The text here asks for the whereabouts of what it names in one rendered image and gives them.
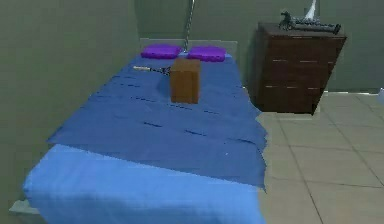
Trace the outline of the brown box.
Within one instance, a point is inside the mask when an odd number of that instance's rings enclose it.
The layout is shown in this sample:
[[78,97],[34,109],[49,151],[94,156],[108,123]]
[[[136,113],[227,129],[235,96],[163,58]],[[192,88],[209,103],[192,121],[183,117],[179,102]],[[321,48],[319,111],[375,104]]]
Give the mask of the brown box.
[[170,97],[174,103],[197,104],[200,93],[200,61],[177,58],[170,69]]

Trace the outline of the blue bed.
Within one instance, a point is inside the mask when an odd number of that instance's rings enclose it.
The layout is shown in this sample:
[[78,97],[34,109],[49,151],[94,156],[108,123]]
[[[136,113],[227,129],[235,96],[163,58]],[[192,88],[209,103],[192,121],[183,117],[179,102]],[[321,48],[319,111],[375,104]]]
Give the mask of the blue bed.
[[201,66],[197,104],[134,58],[50,137],[11,208],[23,224],[266,224],[265,129],[246,95],[237,45]]

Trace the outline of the small pale and black object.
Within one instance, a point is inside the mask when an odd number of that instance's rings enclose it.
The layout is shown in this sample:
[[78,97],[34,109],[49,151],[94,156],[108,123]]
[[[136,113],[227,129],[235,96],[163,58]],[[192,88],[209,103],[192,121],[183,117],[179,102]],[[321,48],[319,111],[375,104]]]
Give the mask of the small pale and black object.
[[170,75],[170,67],[151,68],[151,67],[145,67],[145,66],[133,66],[133,69],[138,71],[158,72],[166,76]]

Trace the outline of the purple pillow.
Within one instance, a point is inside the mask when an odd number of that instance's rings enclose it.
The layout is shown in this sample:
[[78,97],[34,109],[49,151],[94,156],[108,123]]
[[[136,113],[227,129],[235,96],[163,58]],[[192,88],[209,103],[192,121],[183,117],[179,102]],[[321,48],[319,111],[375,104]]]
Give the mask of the purple pillow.
[[225,60],[225,55],[225,48],[216,46],[196,46],[189,50],[187,58],[198,59],[205,62],[223,62]]
[[141,56],[150,59],[174,59],[181,51],[182,48],[177,45],[152,44],[142,50]]

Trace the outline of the dark brown chest of drawers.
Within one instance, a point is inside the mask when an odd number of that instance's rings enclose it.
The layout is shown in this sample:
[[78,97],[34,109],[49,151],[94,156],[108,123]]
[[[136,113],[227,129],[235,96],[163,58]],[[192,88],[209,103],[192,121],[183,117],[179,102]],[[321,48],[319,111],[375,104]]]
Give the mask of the dark brown chest of drawers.
[[260,23],[250,97],[263,112],[313,114],[346,42],[343,34]]

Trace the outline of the dark grey long object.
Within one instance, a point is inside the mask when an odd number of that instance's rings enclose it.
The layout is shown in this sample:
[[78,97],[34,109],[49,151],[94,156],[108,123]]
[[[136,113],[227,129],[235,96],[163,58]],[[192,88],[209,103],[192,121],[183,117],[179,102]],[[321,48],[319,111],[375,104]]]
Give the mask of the dark grey long object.
[[288,11],[281,13],[283,19],[278,27],[283,30],[303,30],[312,32],[329,32],[337,35],[341,29],[340,24],[323,24],[318,19],[296,18]]

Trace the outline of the white cone lamp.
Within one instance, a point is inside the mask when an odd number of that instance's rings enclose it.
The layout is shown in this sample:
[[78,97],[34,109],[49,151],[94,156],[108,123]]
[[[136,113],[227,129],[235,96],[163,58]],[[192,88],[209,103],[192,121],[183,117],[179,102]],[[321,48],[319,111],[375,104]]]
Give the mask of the white cone lamp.
[[314,19],[315,11],[316,11],[316,3],[317,3],[317,0],[312,0],[311,6],[305,15],[306,20]]

